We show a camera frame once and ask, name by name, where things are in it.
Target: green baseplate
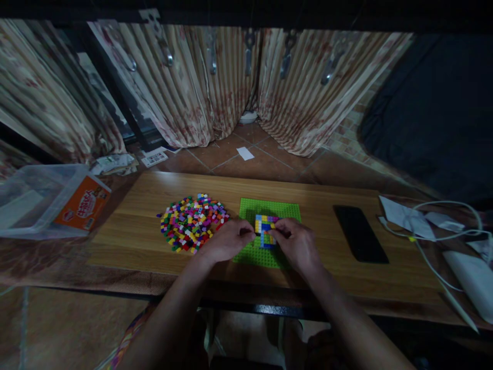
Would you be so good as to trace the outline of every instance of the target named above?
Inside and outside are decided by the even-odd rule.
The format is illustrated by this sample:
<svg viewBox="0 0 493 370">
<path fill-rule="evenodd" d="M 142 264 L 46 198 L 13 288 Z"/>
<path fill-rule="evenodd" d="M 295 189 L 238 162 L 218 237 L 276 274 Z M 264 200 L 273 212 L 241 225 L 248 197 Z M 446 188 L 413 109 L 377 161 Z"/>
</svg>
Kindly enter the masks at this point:
<svg viewBox="0 0 493 370">
<path fill-rule="evenodd" d="M 255 225 L 255 216 L 258 214 L 282 218 L 291 217 L 301 222 L 298 204 L 248 198 L 241 199 L 240 218 L 246 219 L 252 225 Z M 257 236 L 253 242 L 248 243 L 246 247 L 233 258 L 233 262 L 272 267 L 282 270 L 291 268 L 278 245 L 274 249 L 260 248 L 260 236 Z"/>
</svg>

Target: tiled wall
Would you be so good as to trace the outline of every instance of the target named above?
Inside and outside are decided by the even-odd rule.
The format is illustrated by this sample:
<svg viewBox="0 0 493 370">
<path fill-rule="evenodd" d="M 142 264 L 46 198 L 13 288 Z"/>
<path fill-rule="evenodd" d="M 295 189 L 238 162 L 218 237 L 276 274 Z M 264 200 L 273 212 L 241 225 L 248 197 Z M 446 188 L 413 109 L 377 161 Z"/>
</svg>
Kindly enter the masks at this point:
<svg viewBox="0 0 493 370">
<path fill-rule="evenodd" d="M 422 190 L 423 192 L 432 195 L 437 198 L 441 198 L 435 190 L 423 185 L 422 183 L 414 180 L 409 175 L 402 171 L 391 167 L 390 165 L 370 156 L 366 150 L 362 147 L 358 137 L 357 130 L 367 108 L 369 108 L 379 92 L 382 85 L 390 76 L 392 69 L 399 62 L 400 58 L 405 54 L 409 46 L 412 44 L 412 39 L 409 43 L 403 47 L 398 58 L 388 66 L 388 68 L 380 75 L 380 77 L 373 83 L 368 91 L 363 95 L 358 104 L 355 105 L 353 110 L 348 114 L 344 121 L 339 125 L 335 132 L 328 138 L 327 142 L 323 145 L 324 148 L 342 155 L 352 161 L 366 165 L 375 171 L 388 175 L 397 181 L 411 185 L 415 188 Z"/>
</svg>

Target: smartphone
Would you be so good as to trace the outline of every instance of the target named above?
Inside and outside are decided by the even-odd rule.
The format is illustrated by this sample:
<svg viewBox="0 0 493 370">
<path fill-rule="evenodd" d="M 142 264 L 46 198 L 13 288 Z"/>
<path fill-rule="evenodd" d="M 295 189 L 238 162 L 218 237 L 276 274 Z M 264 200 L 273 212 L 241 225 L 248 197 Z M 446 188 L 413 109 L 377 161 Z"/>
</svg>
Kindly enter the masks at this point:
<svg viewBox="0 0 493 370">
<path fill-rule="evenodd" d="M 357 207 L 334 206 L 334 212 L 354 257 L 360 262 L 389 263 L 362 210 Z"/>
</svg>

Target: metal hook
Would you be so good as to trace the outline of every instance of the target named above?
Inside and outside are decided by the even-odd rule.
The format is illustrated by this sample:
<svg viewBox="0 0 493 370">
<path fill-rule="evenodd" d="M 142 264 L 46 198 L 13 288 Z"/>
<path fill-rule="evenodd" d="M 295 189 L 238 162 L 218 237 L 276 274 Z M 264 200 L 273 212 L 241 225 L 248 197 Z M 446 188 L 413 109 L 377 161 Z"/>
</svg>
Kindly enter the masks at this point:
<svg viewBox="0 0 493 370">
<path fill-rule="evenodd" d="M 216 38 L 217 38 L 217 27 L 208 27 L 206 32 L 207 65 L 209 67 L 209 72 L 212 75 L 215 75 L 217 72 Z"/>
<path fill-rule="evenodd" d="M 252 49 L 255 45 L 257 37 L 255 36 L 255 30 L 249 28 L 245 32 L 245 75 L 250 76 L 252 74 Z"/>
<path fill-rule="evenodd" d="M 339 60 L 341 57 L 344 55 L 344 51 L 340 51 L 339 54 L 337 54 L 334 57 L 334 60 L 329 58 L 329 61 L 327 62 L 327 66 L 324 69 L 324 72 L 322 73 L 322 80 L 320 81 L 320 84 L 323 86 L 327 85 L 332 78 L 332 75 L 335 72 L 335 69 L 337 68 L 337 64 L 339 63 Z"/>
<path fill-rule="evenodd" d="M 137 70 L 137 63 L 135 62 L 135 59 L 132 57 L 130 54 L 130 50 L 128 50 L 128 47 L 123 40 L 123 36 L 120 31 L 120 25 L 116 20 L 98 20 L 100 23 L 101 27 L 103 28 L 103 31 L 106 30 L 108 33 L 109 41 L 111 48 L 113 51 L 116 52 L 117 58 L 120 60 L 120 63 L 125 66 L 130 72 L 135 72 Z M 123 49 L 123 51 L 126 52 L 127 58 L 130 60 L 130 63 L 132 64 L 131 67 L 128 66 L 128 64 L 125 61 L 125 58 L 123 58 L 123 55 L 121 54 L 121 51 L 115 46 L 113 40 L 117 42 L 118 45 Z"/>
<path fill-rule="evenodd" d="M 322 73 L 322 78 L 320 80 L 320 84 L 325 86 L 329 83 L 334 72 L 339 64 L 340 59 L 346 53 L 348 46 L 355 39 L 355 34 L 352 33 L 349 35 L 349 32 L 342 31 L 340 33 L 340 37 L 338 38 L 332 54 L 329 56 L 329 60 L 327 61 L 327 65 L 325 66 L 324 72 Z"/>
<path fill-rule="evenodd" d="M 286 51 L 281 63 L 281 80 L 284 80 L 288 76 L 289 67 L 291 66 L 291 49 L 293 48 L 294 44 L 296 44 L 296 40 L 296 31 L 292 29 L 286 35 L 286 39 L 284 42 L 286 46 Z"/>
<path fill-rule="evenodd" d="M 153 8 L 140 10 L 139 13 L 143 20 L 147 20 L 147 22 L 151 24 L 151 28 L 157 40 L 157 49 L 161 54 L 161 63 L 166 67 L 172 67 L 173 53 L 168 45 L 168 42 L 166 41 L 165 32 L 163 30 L 164 26 L 158 21 L 161 18 L 159 11 L 156 8 Z"/>
</svg>

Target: wooden tabletop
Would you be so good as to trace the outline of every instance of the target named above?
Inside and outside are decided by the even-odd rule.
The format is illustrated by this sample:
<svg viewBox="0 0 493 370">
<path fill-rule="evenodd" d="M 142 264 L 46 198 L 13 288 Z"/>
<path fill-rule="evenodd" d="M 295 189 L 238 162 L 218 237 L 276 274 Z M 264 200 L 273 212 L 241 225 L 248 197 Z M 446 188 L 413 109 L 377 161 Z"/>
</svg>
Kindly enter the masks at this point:
<svg viewBox="0 0 493 370">
<path fill-rule="evenodd" d="M 383 212 L 378 192 L 319 185 L 248 180 L 167 172 L 144 172 L 94 238 L 92 265 L 178 275 L 194 256 L 174 253 L 160 232 L 156 214 L 170 202 L 207 193 L 237 217 L 242 197 L 298 203 L 302 222 L 316 232 L 316 245 L 325 267 L 352 295 L 411 302 L 443 304 L 442 287 L 414 244 L 387 232 L 377 219 Z M 365 214 L 390 264 L 358 262 L 349 249 L 332 209 L 333 205 L 359 207 Z M 293 270 L 225 262 L 212 279 L 238 283 L 306 289 Z"/>
</svg>

